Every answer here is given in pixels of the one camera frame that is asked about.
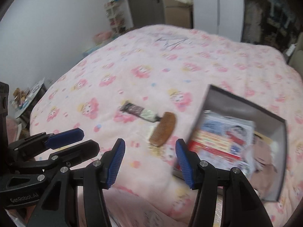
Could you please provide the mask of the beige garment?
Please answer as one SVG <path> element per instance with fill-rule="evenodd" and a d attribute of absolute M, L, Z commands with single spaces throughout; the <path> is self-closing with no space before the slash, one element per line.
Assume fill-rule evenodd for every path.
<path fill-rule="evenodd" d="M 270 193 L 277 175 L 271 142 L 270 138 L 254 132 L 252 144 L 245 154 L 246 162 L 250 165 L 249 182 L 261 199 L 266 198 Z"/>

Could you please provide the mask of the red gold packet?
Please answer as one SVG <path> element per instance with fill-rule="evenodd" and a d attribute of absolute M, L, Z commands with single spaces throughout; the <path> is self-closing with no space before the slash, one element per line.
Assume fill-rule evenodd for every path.
<path fill-rule="evenodd" d="M 215 168 L 230 170 L 242 162 L 241 157 L 228 152 L 205 146 L 193 140 L 187 143 L 187 148 L 197 153 L 200 160 L 205 160 Z"/>

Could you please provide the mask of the Shin-chan bead art pack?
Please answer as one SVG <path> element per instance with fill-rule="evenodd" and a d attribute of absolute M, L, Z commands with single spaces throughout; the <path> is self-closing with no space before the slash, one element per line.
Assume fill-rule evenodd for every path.
<path fill-rule="evenodd" d="M 202 121 L 196 128 L 196 130 L 203 130 L 229 138 L 232 141 L 229 153 L 239 157 L 242 157 L 251 145 L 254 129 L 255 123 L 251 120 L 223 116 L 209 110 L 204 112 Z"/>

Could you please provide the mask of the black grey storage box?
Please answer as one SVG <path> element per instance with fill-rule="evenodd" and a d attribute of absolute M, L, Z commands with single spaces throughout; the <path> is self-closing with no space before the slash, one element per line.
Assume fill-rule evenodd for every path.
<path fill-rule="evenodd" d="M 184 140 L 191 151 L 213 166 L 242 170 L 261 200 L 279 200 L 288 149 L 283 118 L 210 85 Z"/>

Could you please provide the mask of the orange yellow sticker sheet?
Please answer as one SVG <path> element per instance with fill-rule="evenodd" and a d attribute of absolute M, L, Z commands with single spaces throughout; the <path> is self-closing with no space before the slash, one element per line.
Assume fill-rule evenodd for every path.
<path fill-rule="evenodd" d="M 209 148 L 229 152 L 232 141 L 229 138 L 216 135 L 203 130 L 196 130 L 192 140 Z"/>

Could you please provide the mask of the black patterned tube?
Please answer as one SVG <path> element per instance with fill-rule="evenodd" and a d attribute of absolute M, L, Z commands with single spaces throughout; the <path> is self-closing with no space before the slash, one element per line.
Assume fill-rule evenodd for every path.
<path fill-rule="evenodd" d="M 148 122 L 159 122 L 162 119 L 162 117 L 160 117 L 156 112 L 138 106 L 134 103 L 130 103 L 129 101 L 126 101 L 120 107 L 120 111 L 139 117 Z"/>

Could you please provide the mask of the pink cartoon bed quilt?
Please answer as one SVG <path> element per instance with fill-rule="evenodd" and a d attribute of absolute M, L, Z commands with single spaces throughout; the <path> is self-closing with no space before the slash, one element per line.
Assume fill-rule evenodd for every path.
<path fill-rule="evenodd" d="M 101 152 L 123 138 L 117 180 L 104 192 L 110 214 L 122 226 L 186 226 L 196 193 L 172 175 L 175 142 L 189 135 L 211 84 L 286 120 L 286 182 L 279 201 L 265 205 L 273 226 L 283 226 L 302 199 L 302 78 L 272 47 L 166 25 L 130 31 L 48 89 L 32 110 L 30 134 L 80 128 Z M 121 112 L 126 101 L 175 114 L 163 146 L 149 143 L 159 122 Z"/>

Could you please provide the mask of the brown wooden comb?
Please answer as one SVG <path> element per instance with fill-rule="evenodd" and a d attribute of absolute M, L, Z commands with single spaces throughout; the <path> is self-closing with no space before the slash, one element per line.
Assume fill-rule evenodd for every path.
<path fill-rule="evenodd" d="M 163 146 L 172 135 L 177 118 L 172 112 L 165 112 L 160 119 L 159 124 L 154 129 L 152 135 L 149 138 L 149 143 L 156 147 Z"/>

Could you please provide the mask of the pink floor cushion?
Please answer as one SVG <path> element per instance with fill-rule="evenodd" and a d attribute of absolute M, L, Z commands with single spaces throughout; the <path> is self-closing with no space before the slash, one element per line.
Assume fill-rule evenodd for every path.
<path fill-rule="evenodd" d="M 112 37 L 112 31 L 105 31 L 105 32 L 100 32 L 98 34 L 96 34 L 93 37 L 93 40 L 96 44 L 100 44 L 105 40 L 108 40 Z"/>

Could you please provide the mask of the white toy shelf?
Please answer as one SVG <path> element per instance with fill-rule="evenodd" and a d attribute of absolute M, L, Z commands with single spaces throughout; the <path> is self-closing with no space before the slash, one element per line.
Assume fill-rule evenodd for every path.
<path fill-rule="evenodd" d="M 126 30 L 124 10 L 120 1 L 110 0 L 104 4 L 106 17 L 114 34 L 123 34 Z"/>

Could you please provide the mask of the grey padded headboard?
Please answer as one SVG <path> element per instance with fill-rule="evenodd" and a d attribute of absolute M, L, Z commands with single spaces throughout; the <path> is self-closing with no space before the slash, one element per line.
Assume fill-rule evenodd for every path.
<path fill-rule="evenodd" d="M 299 34 L 296 47 L 289 60 L 289 66 L 303 77 L 303 33 Z"/>

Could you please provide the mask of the dark grey door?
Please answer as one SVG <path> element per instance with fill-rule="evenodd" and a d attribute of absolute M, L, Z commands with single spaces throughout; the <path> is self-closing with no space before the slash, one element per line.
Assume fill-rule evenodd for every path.
<path fill-rule="evenodd" d="M 128 0 L 135 28 L 164 24 L 164 6 L 162 0 Z"/>

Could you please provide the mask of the cardboard boxes stack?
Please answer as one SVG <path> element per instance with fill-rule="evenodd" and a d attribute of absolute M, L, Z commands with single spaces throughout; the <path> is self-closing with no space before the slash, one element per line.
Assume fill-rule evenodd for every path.
<path fill-rule="evenodd" d="M 167 25 L 192 28 L 192 6 L 176 0 L 162 0 Z"/>

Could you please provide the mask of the dark open closet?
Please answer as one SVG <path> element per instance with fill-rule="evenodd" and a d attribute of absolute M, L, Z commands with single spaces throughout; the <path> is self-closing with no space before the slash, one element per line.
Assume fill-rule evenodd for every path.
<path fill-rule="evenodd" d="M 267 45 L 285 52 L 302 31 L 287 0 L 244 0 L 242 42 Z"/>

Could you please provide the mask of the white wardrobe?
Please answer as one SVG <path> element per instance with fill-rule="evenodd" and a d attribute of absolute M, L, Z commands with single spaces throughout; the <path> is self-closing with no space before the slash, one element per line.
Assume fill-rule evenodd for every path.
<path fill-rule="evenodd" d="M 193 0 L 193 28 L 240 42 L 244 0 Z"/>

